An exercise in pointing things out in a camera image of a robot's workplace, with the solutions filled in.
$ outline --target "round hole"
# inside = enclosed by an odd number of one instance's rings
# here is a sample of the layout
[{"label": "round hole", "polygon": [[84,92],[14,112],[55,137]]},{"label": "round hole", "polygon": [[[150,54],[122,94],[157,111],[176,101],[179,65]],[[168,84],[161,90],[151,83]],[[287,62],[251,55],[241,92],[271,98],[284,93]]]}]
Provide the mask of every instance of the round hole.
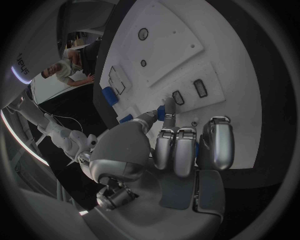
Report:
[{"label": "round hole", "polygon": [[140,61],[140,65],[141,65],[142,67],[146,67],[147,63],[146,63],[145,60],[142,60],[142,61]]},{"label": "round hole", "polygon": [[148,30],[147,28],[142,28],[138,31],[138,39],[144,41],[148,37]]}]

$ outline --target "man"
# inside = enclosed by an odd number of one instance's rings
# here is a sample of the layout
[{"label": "man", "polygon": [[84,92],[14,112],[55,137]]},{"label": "man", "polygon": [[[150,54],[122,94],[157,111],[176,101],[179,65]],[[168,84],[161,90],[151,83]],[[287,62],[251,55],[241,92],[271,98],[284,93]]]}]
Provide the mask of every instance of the man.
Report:
[{"label": "man", "polygon": [[[44,79],[56,74],[59,81],[72,87],[93,83],[95,79],[95,67],[101,39],[80,49],[66,49],[62,54],[62,59],[41,72]],[[77,71],[83,70],[86,79],[74,81],[70,76]]]}]

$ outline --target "white wall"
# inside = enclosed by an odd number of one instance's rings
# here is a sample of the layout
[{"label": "white wall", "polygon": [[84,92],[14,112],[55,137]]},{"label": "white wall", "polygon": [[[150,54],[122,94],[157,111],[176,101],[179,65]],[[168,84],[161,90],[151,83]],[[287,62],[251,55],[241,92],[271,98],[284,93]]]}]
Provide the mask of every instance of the white wall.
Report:
[{"label": "white wall", "polygon": [[[71,76],[74,81],[86,79],[86,75],[83,71],[78,71]],[[59,81],[54,74],[53,76],[44,79],[41,74],[37,75],[31,82],[32,93],[35,96],[35,101],[37,104],[41,104],[48,99],[54,98],[59,94],[65,93],[67,91],[73,90],[77,87],[69,86],[67,84]]]}]

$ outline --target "light strip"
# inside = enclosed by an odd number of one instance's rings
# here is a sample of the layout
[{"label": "light strip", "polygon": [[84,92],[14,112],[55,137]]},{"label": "light strip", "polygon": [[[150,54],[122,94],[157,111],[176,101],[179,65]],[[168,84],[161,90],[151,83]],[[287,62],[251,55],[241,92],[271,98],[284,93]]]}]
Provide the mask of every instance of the light strip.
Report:
[{"label": "light strip", "polygon": [[17,142],[19,144],[21,144],[21,146],[23,148],[25,148],[27,150],[27,152],[29,152],[32,156],[34,156],[37,160],[39,160],[40,162],[42,162],[43,164],[49,166],[49,164],[44,160],[42,159],[39,155],[37,155],[34,151],[32,151],[28,146],[25,145],[24,142],[22,142],[22,140],[17,136],[17,134],[14,132],[14,130],[11,128],[11,126],[9,125],[7,119],[5,118],[4,114],[3,114],[3,111],[1,110],[0,111],[0,114],[1,114],[1,117],[7,127],[7,129],[10,131],[10,133],[13,135],[13,137],[17,140]]},{"label": "light strip", "polygon": [[30,83],[32,82],[32,80],[30,80],[30,81],[25,81],[24,79],[22,79],[22,78],[17,74],[17,72],[15,71],[15,69],[14,69],[13,66],[11,67],[11,70],[12,70],[13,74],[16,76],[16,78],[19,79],[22,83],[24,83],[24,84],[30,84]]},{"label": "light strip", "polygon": [[80,211],[79,212],[79,214],[82,216],[82,215],[85,215],[85,214],[87,214],[88,213],[88,211]]}]

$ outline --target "person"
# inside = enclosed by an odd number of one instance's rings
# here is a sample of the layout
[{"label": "person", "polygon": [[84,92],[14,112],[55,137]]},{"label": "person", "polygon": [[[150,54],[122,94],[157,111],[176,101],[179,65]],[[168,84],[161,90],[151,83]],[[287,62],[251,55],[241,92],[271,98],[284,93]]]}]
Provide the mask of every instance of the person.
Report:
[{"label": "person", "polygon": [[[56,75],[57,79],[71,87],[93,83],[95,80],[95,67],[101,38],[97,38],[92,44],[79,50],[66,49],[62,59],[41,72],[44,79]],[[86,79],[74,81],[70,76],[81,71],[87,76]]]}]

